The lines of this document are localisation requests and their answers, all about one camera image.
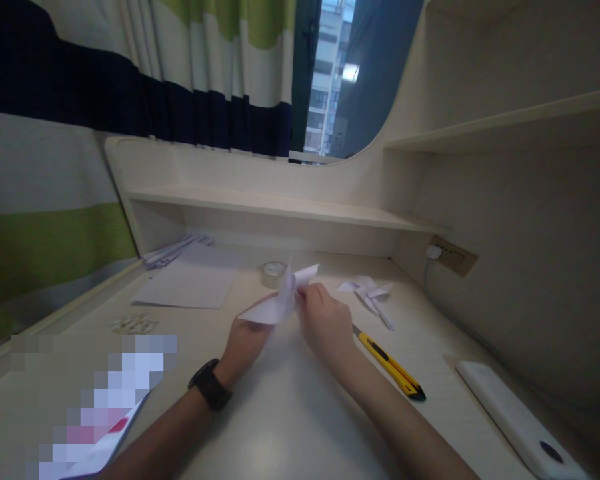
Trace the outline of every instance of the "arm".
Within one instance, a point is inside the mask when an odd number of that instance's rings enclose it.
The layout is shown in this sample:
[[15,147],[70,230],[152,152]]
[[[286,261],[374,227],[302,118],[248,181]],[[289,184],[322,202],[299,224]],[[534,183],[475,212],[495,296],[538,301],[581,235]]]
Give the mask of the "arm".
[[[263,298],[249,308],[271,296]],[[272,325],[239,320],[237,317],[233,320],[227,347],[213,370],[213,374],[224,388],[232,390],[236,382],[249,370],[260,355],[272,328]],[[194,440],[216,415],[198,388],[192,388],[105,468],[98,478],[172,478]]]
[[367,414],[405,468],[421,480],[478,476],[371,364],[353,342],[351,312],[321,283],[299,289],[304,338],[320,362]]

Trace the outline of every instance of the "watch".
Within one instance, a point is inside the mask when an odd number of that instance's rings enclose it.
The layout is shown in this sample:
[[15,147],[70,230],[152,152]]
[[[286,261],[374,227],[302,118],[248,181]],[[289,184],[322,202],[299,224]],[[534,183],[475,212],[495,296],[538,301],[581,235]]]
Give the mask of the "watch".
[[189,380],[189,390],[198,387],[202,396],[207,400],[211,410],[222,410],[231,400],[233,394],[226,390],[213,374],[213,369],[220,362],[218,359],[208,361]]

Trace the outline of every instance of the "power outlet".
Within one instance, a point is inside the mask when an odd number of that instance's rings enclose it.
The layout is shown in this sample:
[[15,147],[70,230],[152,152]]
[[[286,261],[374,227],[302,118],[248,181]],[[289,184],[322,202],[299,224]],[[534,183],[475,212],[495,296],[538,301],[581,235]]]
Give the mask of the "power outlet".
[[440,237],[432,238],[430,245],[442,248],[442,254],[440,254],[438,262],[461,277],[466,277],[473,264],[478,260],[477,255],[457,247]]

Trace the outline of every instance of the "cable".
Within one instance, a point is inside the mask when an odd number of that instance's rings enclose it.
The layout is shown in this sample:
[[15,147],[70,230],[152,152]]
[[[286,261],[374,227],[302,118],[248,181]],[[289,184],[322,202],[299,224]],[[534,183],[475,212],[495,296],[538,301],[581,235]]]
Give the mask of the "cable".
[[427,258],[427,264],[425,265],[425,272],[423,275],[423,286],[424,286],[425,294],[427,295],[429,300],[452,322],[452,324],[454,324],[456,327],[460,328],[460,330],[462,330],[463,332],[468,334],[468,336],[470,336],[474,340],[476,340],[476,342],[478,342],[485,350],[487,350],[490,354],[492,354],[492,356],[494,356],[496,358],[496,360],[498,360],[510,372],[512,372],[514,374],[514,376],[516,376],[522,382],[528,384],[533,390],[536,390],[536,392],[538,394],[549,397],[552,400],[554,400],[558,403],[562,403],[564,406],[569,407],[574,410],[578,410],[578,411],[582,411],[582,412],[586,412],[586,413],[600,414],[600,409],[584,407],[582,405],[578,405],[576,403],[572,403],[568,400],[564,400],[563,398],[558,397],[556,394],[542,388],[540,385],[538,385],[536,382],[534,382],[533,380],[528,378],[526,375],[522,374],[517,369],[515,369],[512,366],[510,366],[509,364],[507,364],[505,362],[505,360],[503,359],[502,354],[494,346],[492,346],[489,342],[487,342],[484,338],[482,338],[482,336],[480,336],[480,334],[478,334],[475,330],[473,330],[469,326],[465,325],[460,320],[456,319],[446,308],[444,308],[440,304],[440,302],[438,302],[438,300],[433,298],[432,294],[429,292],[429,286],[427,284],[428,277],[429,277],[429,266],[430,265],[431,265],[431,259]]

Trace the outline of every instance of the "hand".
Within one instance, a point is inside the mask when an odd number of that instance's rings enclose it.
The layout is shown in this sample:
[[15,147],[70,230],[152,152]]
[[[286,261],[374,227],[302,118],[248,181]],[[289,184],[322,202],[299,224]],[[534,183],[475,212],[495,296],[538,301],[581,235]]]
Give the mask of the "hand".
[[359,353],[353,343],[351,310],[322,283],[298,288],[302,335],[314,355],[334,375]]
[[227,390],[232,390],[236,382],[248,372],[273,330],[273,325],[255,323],[238,317],[276,294],[272,293],[258,300],[233,319],[225,352],[213,370],[215,377]]

